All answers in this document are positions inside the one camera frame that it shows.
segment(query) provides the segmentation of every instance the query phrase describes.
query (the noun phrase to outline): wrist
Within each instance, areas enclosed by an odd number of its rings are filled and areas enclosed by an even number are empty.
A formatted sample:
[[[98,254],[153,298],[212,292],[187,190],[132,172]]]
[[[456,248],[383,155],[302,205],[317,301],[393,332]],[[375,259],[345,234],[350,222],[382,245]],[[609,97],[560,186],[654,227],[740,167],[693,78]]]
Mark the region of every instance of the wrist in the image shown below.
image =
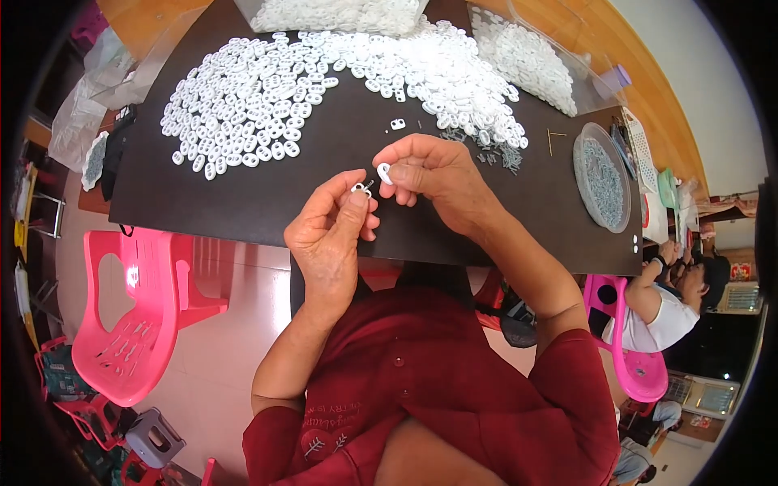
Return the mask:
[[[496,202],[473,222],[473,230],[468,238],[477,243],[486,250],[490,241],[493,241],[501,231],[503,231],[510,220],[515,218],[505,210],[505,208]]]
[[[338,309],[333,309],[326,302],[306,299],[297,314],[294,315],[293,320],[304,321],[312,327],[328,332],[343,317],[343,314],[345,314],[345,309],[341,312]]]

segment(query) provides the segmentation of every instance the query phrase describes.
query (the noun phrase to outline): fingernail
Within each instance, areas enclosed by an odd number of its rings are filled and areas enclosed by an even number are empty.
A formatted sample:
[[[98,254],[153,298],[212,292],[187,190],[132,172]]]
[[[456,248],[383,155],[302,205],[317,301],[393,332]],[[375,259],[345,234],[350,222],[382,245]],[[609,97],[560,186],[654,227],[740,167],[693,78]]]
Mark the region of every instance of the fingernail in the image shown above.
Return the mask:
[[[408,173],[408,166],[405,164],[394,164],[389,168],[389,178],[392,180],[403,180]]]
[[[367,204],[367,194],[362,191],[354,191],[349,196],[349,202],[358,208],[363,208]]]

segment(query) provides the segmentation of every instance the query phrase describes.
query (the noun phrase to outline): green plastic basket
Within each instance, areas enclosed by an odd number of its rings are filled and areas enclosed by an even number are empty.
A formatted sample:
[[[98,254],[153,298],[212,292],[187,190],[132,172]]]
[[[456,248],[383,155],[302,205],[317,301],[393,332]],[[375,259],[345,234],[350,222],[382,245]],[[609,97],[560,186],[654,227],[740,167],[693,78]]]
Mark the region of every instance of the green plastic basket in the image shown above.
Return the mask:
[[[659,198],[665,208],[678,210],[678,188],[675,187],[675,177],[672,169],[665,169],[657,177]]]

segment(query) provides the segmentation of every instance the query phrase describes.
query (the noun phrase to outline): hand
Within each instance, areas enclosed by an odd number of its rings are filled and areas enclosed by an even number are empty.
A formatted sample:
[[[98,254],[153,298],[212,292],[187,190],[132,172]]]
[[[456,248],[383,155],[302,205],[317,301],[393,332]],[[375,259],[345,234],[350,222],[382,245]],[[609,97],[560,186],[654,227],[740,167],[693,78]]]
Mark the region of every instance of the hand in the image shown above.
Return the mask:
[[[683,250],[683,262],[687,265],[692,263],[692,248],[690,246]]]
[[[678,252],[681,250],[681,244],[673,240],[668,240],[659,246],[659,256],[664,258],[664,262],[669,267],[678,259]]]
[[[357,281],[356,243],[373,241],[378,201],[362,191],[364,169],[341,172],[316,188],[284,231],[284,241],[305,279],[305,307],[335,323],[349,308]]]
[[[414,134],[387,146],[373,159],[391,165],[389,178],[381,182],[379,194],[400,205],[413,206],[417,194],[431,199],[438,215],[456,233],[473,238],[479,226],[502,205],[486,185],[460,142],[431,135]]]

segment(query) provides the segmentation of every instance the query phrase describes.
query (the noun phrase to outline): dark table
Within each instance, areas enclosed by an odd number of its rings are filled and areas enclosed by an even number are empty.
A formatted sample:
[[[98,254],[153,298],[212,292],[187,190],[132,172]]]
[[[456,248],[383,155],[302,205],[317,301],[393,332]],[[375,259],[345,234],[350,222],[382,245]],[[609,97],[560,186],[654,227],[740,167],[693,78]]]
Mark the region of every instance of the dark table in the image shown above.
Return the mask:
[[[466,26],[465,2],[432,0],[426,9],[430,21],[449,19]],[[385,145],[413,132],[440,133],[434,116],[418,100],[397,103],[384,99],[355,79],[348,70],[332,72],[340,84],[329,89],[315,106],[298,141],[295,159],[262,163],[259,167],[230,167],[223,176],[207,181],[186,163],[176,166],[170,156],[180,144],[165,137],[159,126],[163,108],[178,81],[231,37],[270,38],[254,34],[233,0],[214,0],[171,54],[146,101],[138,108],[135,125],[117,176],[109,220],[125,225],[176,233],[284,246],[283,230],[299,213],[314,188],[343,170],[366,168],[368,179],[380,182],[370,165]],[[486,183],[505,208],[572,273],[634,275],[640,272],[640,252],[633,253],[633,236],[642,241],[638,187],[631,183],[632,214],[618,235],[594,223],[578,193],[573,174],[573,142],[589,121],[608,130],[620,109],[609,108],[569,118],[547,103],[521,93],[510,103],[530,145],[514,176],[500,164],[476,161]],[[407,128],[392,131],[391,120],[404,118]],[[547,130],[552,136],[549,154]],[[477,147],[468,139],[474,159]],[[433,206],[420,198],[414,208],[380,200],[376,212],[381,226],[372,243],[360,241],[359,255],[444,264],[489,266],[489,257],[473,242],[451,232]]]

